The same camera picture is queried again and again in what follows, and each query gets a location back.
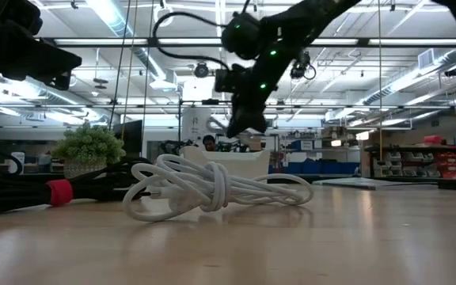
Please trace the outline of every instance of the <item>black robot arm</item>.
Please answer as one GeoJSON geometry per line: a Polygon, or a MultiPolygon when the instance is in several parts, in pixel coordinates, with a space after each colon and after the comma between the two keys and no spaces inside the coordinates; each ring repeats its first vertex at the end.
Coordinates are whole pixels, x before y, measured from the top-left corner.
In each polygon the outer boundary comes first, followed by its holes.
{"type": "MultiPolygon", "coordinates": [[[[241,59],[255,59],[252,67],[237,64],[232,70],[217,70],[215,90],[232,93],[233,115],[226,136],[247,128],[264,132],[265,101],[290,63],[300,66],[303,51],[330,22],[360,0],[304,0],[290,9],[260,21],[247,13],[234,14],[222,33],[222,45],[241,59]]],[[[456,0],[437,0],[456,18],[456,0]]]]}

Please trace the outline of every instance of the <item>table surface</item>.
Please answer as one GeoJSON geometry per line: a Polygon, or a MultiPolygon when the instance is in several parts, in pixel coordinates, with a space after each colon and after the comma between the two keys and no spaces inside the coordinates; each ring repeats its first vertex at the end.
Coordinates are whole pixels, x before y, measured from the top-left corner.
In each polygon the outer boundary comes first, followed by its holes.
{"type": "Polygon", "coordinates": [[[0,215],[0,284],[456,284],[456,192],[315,188],[157,223],[86,201],[0,215]]]}

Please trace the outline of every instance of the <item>plant pot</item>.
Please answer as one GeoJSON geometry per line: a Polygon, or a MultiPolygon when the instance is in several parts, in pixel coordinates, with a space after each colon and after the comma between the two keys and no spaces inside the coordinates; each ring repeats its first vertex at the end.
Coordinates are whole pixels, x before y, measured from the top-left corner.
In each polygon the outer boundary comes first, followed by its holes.
{"type": "Polygon", "coordinates": [[[71,179],[82,174],[95,172],[107,167],[105,163],[81,163],[76,161],[64,162],[64,177],[71,179]]]}

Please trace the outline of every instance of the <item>green plant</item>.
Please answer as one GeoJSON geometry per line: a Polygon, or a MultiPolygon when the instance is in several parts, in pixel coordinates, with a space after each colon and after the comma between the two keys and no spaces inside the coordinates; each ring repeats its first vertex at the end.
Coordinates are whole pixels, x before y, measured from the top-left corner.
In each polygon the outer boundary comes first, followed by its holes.
{"type": "Polygon", "coordinates": [[[65,131],[53,155],[80,163],[116,163],[126,155],[124,142],[106,127],[84,123],[75,131],[65,131]]]}

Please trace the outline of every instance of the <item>potted plant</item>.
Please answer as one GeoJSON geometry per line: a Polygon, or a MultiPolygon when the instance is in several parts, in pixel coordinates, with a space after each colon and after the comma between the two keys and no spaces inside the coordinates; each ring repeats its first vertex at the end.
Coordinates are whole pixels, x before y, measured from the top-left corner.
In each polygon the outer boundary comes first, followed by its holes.
{"type": "Polygon", "coordinates": [[[124,142],[106,127],[84,123],[75,131],[65,131],[64,137],[53,155],[65,160],[64,176],[68,179],[103,169],[126,155],[124,142]]]}

